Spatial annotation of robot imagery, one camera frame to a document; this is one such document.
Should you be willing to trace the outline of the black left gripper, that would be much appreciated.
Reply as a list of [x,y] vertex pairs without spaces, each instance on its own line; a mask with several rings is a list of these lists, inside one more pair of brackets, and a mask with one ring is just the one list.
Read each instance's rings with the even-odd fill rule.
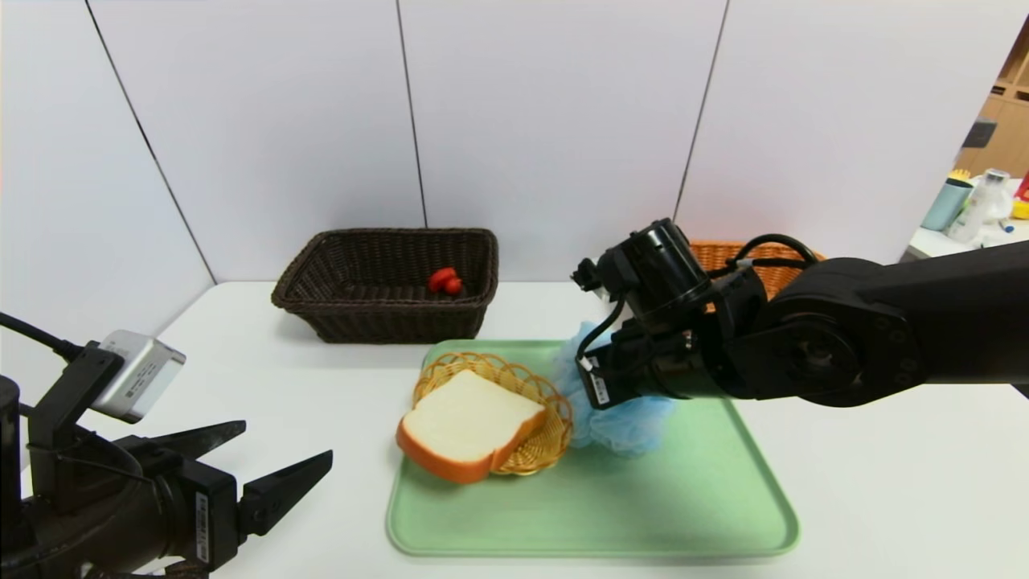
[[267,536],[332,468],[327,450],[254,479],[236,503],[236,478],[201,457],[245,433],[246,421],[225,421],[159,437],[114,442],[129,465],[88,475],[115,485],[99,507],[98,524],[68,553],[67,578],[129,578],[155,560],[165,573],[206,578],[228,563],[250,536]]

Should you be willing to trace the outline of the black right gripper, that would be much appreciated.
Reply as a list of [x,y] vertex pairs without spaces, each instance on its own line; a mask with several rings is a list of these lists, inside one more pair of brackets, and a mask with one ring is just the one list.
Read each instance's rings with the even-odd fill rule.
[[578,376],[596,410],[661,396],[654,378],[654,349],[648,343],[578,343]]

